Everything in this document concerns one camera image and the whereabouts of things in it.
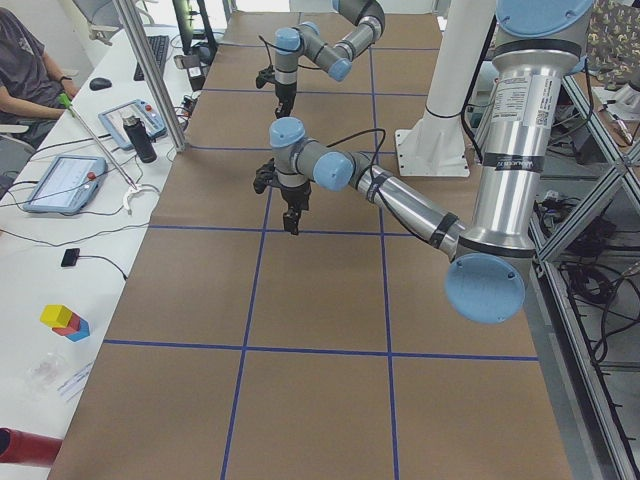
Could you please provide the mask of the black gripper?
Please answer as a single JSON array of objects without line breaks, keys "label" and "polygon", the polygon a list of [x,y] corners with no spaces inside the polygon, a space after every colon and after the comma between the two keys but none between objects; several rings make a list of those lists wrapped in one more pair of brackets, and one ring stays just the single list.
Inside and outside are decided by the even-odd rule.
[{"label": "black gripper", "polygon": [[297,94],[297,83],[283,84],[277,82],[275,84],[275,94],[278,99],[278,105],[274,110],[275,117],[277,119],[289,117]]},{"label": "black gripper", "polygon": [[287,203],[287,211],[283,213],[283,229],[291,235],[299,234],[299,222],[302,211],[309,210],[309,200],[312,193],[311,184],[304,183],[295,187],[281,185],[281,197]]}]

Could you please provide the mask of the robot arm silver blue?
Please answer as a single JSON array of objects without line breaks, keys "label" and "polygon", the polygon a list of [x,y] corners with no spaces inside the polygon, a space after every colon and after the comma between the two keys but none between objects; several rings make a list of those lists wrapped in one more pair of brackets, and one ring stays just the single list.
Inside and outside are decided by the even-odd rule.
[{"label": "robot arm silver blue", "polygon": [[[454,1],[437,56],[424,114],[395,134],[398,172],[360,152],[342,152],[309,137],[292,115],[299,61],[307,58],[341,81],[383,35],[376,1],[337,1],[353,30],[336,44],[304,22],[276,32],[274,62],[258,86],[273,84],[279,101],[269,129],[272,158],[253,187],[280,191],[286,231],[296,233],[313,186],[352,187],[386,209],[406,230],[450,261],[445,293],[462,316],[494,324],[522,307],[535,253],[527,229],[565,76],[584,57],[589,1]],[[479,184],[472,219],[462,222],[405,183],[408,176],[464,177],[464,112],[484,60],[497,73],[490,104],[472,140]]]},{"label": "robot arm silver blue", "polygon": [[337,82],[343,81],[353,61],[375,44],[385,30],[385,13],[376,1],[334,1],[334,10],[354,25],[354,30],[335,45],[321,38],[319,27],[309,21],[280,28],[274,38],[274,64],[261,73],[256,86],[272,83],[278,105],[275,117],[289,116],[297,94],[299,59],[310,60]]}]

